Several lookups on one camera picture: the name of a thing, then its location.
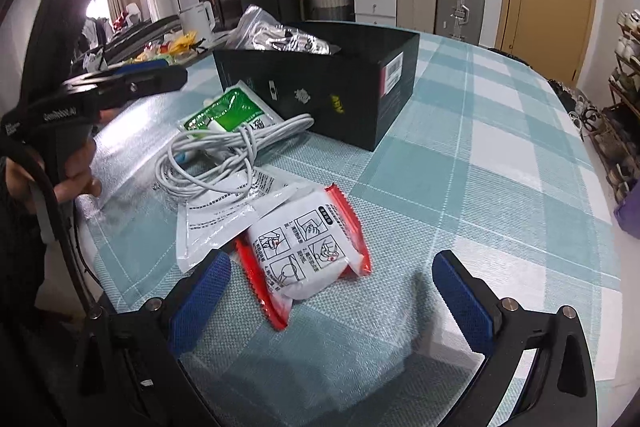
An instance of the blue gripper pad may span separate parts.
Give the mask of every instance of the blue gripper pad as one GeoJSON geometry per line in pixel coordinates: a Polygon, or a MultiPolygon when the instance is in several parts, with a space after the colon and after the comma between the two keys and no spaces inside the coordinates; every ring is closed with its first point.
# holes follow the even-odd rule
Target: blue gripper pad
{"type": "Polygon", "coordinates": [[[192,351],[231,279],[231,261],[218,255],[171,318],[169,350],[175,357],[192,351]]]}
{"type": "Polygon", "coordinates": [[[494,323],[484,306],[442,252],[434,257],[431,273],[471,350],[490,356],[494,352],[494,323]]]}

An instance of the hand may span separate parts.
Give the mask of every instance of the hand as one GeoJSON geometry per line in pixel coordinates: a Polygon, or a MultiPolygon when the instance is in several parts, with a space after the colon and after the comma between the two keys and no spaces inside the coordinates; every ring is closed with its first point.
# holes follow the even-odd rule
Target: hand
{"type": "MultiPolygon", "coordinates": [[[[32,155],[44,168],[43,159],[35,152],[32,155]]],[[[91,194],[96,198],[102,192],[102,184],[91,173],[91,161],[95,155],[95,141],[93,138],[87,140],[84,146],[74,152],[65,163],[65,174],[67,179],[53,188],[59,203],[73,200],[80,194],[91,194]]],[[[17,163],[7,158],[6,160],[6,188],[9,194],[16,201],[20,201],[27,209],[28,213],[35,214],[36,208],[31,195],[30,182],[33,181],[30,175],[17,163]]]]}

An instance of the green packet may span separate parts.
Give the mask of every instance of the green packet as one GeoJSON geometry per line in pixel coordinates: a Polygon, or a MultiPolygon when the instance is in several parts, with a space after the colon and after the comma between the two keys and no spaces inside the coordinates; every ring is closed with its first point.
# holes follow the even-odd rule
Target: green packet
{"type": "Polygon", "coordinates": [[[238,82],[213,103],[189,117],[182,126],[189,131],[210,129],[232,132],[243,123],[258,130],[280,122],[282,118],[244,82],[238,82]]]}

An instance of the purple bag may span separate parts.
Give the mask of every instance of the purple bag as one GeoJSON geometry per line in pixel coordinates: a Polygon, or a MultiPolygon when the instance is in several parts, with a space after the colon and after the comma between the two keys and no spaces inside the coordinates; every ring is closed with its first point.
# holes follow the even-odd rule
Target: purple bag
{"type": "Polygon", "coordinates": [[[640,239],[640,183],[636,184],[613,213],[622,230],[640,239]]]}

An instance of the drawer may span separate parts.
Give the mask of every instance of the drawer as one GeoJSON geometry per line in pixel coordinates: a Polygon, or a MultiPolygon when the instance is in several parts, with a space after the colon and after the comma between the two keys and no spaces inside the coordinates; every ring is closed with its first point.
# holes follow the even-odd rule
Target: drawer
{"type": "Polygon", "coordinates": [[[396,16],[396,0],[355,0],[355,12],[361,15],[396,16]]]}
{"type": "Polygon", "coordinates": [[[380,26],[396,26],[395,17],[376,17],[375,15],[356,15],[356,22],[380,26]]]}

